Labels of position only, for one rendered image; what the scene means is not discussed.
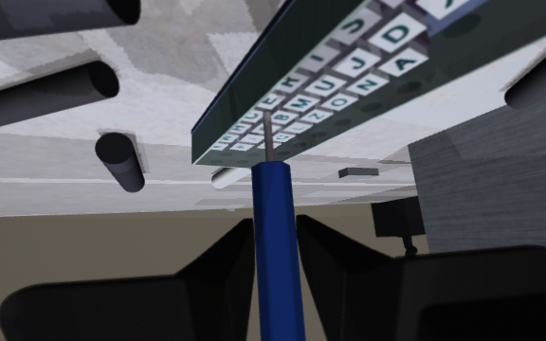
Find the blue stylus with white tip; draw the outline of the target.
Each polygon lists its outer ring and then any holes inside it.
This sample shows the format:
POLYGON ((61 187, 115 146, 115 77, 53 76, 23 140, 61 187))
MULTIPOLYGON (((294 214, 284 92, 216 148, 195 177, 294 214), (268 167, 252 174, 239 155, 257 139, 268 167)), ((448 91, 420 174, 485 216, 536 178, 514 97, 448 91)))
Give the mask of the blue stylus with white tip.
POLYGON ((291 170, 263 121, 266 162, 251 167, 261 341, 306 341, 291 170))

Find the keyboard with white letter keys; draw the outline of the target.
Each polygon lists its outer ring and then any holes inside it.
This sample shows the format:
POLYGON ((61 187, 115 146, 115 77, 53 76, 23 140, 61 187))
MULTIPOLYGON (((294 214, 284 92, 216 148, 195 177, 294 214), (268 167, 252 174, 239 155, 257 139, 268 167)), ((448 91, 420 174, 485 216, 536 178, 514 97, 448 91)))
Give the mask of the keyboard with white letter keys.
POLYGON ((191 129, 191 165, 286 162, 546 40, 546 0, 286 0, 191 129))

